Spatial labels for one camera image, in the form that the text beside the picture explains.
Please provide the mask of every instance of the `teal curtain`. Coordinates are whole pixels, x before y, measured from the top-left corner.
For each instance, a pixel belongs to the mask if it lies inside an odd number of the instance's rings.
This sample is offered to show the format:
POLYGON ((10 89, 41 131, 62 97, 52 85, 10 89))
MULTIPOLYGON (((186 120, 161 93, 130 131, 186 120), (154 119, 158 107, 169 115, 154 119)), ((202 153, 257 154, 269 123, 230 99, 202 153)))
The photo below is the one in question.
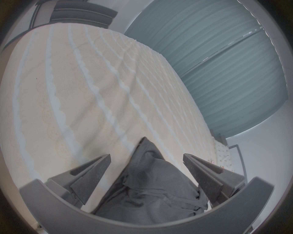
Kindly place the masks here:
POLYGON ((243 132, 288 99, 271 40, 236 0, 154 0, 125 35, 167 59, 215 134, 243 132))

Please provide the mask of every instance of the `black cloth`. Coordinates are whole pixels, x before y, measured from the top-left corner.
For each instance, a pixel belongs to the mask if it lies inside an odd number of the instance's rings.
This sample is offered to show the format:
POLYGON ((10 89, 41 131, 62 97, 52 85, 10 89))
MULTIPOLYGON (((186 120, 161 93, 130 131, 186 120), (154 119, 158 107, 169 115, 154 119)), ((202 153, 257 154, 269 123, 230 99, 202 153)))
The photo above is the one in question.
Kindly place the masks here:
POLYGON ((165 223, 201 214, 208 198, 146 137, 101 200, 95 215, 126 223, 165 223))

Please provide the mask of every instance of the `green curtain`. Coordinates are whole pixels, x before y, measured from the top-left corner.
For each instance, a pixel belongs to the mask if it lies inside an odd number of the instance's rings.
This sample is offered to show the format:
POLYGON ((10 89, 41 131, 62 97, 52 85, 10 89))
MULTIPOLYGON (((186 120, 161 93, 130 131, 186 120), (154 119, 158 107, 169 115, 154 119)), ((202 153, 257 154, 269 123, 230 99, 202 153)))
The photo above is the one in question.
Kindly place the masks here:
POLYGON ((215 134, 243 132, 288 99, 271 40, 236 0, 154 0, 125 35, 167 59, 215 134))

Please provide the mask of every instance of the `white floral pillow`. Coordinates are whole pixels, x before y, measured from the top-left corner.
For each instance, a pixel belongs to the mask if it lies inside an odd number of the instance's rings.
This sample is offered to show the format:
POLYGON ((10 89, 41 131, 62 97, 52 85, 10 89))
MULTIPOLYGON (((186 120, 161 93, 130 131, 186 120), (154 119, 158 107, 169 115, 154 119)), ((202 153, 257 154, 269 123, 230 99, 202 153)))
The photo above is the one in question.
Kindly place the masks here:
POLYGON ((216 150, 217 162, 216 165, 235 172, 235 169, 232 164, 231 155, 228 146, 223 145, 214 139, 214 145, 216 150))

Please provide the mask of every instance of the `bed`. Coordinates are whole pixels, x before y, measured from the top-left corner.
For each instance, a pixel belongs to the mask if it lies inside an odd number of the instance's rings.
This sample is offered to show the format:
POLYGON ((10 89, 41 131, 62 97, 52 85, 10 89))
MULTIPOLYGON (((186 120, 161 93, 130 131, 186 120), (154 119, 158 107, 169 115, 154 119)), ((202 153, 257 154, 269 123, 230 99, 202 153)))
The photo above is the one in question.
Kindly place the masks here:
POLYGON ((56 23, 27 33, 5 69, 0 108, 1 150, 18 188, 111 154, 88 212, 144 136, 195 184, 183 154, 217 161, 205 121, 166 59, 108 29, 56 23))

